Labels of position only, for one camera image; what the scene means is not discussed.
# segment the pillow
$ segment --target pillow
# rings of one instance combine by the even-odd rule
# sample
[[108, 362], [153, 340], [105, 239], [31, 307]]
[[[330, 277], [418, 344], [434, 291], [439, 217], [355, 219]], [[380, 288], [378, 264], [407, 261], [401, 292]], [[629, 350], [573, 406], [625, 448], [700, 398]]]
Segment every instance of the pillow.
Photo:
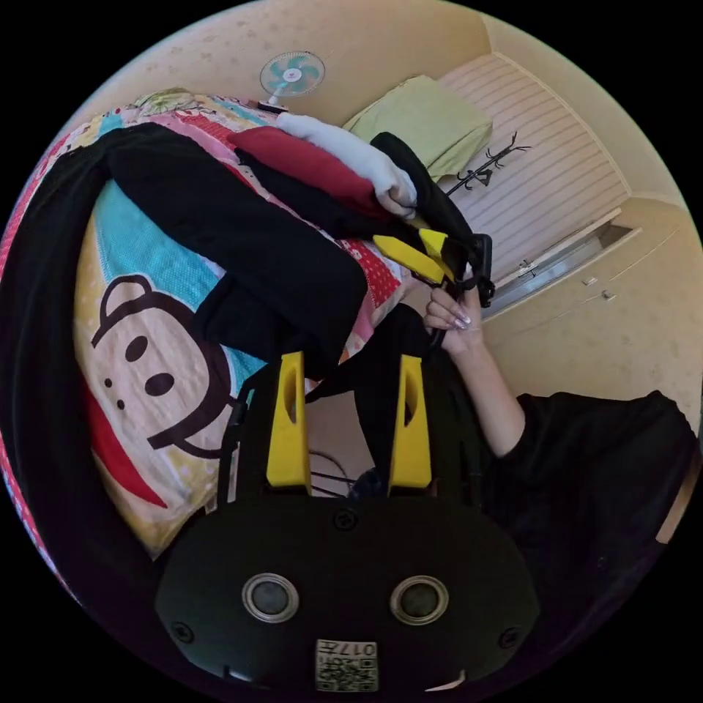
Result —
[[381, 132], [402, 139], [435, 181], [463, 170], [492, 128], [482, 110], [426, 75], [404, 81], [344, 125], [368, 143]]

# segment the white cloth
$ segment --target white cloth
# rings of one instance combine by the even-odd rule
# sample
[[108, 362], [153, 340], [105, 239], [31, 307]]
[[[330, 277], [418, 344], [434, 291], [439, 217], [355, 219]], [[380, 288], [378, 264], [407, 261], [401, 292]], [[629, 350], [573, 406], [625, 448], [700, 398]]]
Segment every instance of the white cloth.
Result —
[[376, 198], [388, 212], [408, 220], [415, 216], [417, 191], [410, 176], [375, 146], [366, 144], [341, 127], [307, 115], [283, 112], [275, 124], [283, 132], [305, 139], [336, 156], [358, 176], [371, 181]]

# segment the fisheye view circle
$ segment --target fisheye view circle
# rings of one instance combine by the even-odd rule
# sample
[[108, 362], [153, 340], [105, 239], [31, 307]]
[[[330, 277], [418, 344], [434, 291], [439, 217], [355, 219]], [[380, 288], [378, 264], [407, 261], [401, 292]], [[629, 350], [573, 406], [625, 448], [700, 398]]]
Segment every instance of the fisheye view circle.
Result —
[[40, 148], [0, 242], [4, 484], [75, 617], [190, 690], [488, 700], [701, 502], [696, 225], [519, 27], [244, 3]]

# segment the colorful duvet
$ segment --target colorful duvet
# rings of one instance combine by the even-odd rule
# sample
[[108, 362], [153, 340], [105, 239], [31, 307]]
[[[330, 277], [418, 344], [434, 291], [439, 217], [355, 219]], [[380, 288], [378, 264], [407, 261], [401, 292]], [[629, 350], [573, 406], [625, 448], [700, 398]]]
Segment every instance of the colorful duvet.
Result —
[[[55, 143], [15, 208], [0, 248], [0, 275], [27, 204], [56, 159], [110, 130], [142, 122], [156, 122], [194, 139], [261, 197], [286, 208], [226, 145], [228, 134], [271, 124], [271, 115], [238, 100], [164, 91], [98, 116]], [[323, 231], [320, 236], [327, 237]], [[336, 244], [356, 258], [369, 288], [343, 362], [363, 347], [410, 279], [373, 245]], [[204, 343], [189, 331], [195, 310], [223, 273], [169, 239], [115, 182], [105, 186], [78, 262], [75, 353], [83, 372], [81, 392], [93, 453], [105, 488], [154, 558], [186, 520], [212, 500], [229, 403], [262, 366], [254, 357]], [[0, 450], [5, 483], [43, 551], [4, 448]], [[53, 568], [45, 551], [43, 556]]]

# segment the hand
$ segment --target hand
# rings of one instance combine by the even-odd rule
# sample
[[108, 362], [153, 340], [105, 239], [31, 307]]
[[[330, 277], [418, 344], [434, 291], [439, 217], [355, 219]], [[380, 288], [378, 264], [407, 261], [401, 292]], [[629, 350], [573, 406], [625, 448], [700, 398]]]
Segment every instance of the hand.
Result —
[[430, 331], [446, 330], [442, 348], [450, 356], [483, 345], [478, 288], [464, 293], [461, 304], [441, 288], [432, 289], [426, 313], [424, 322]]

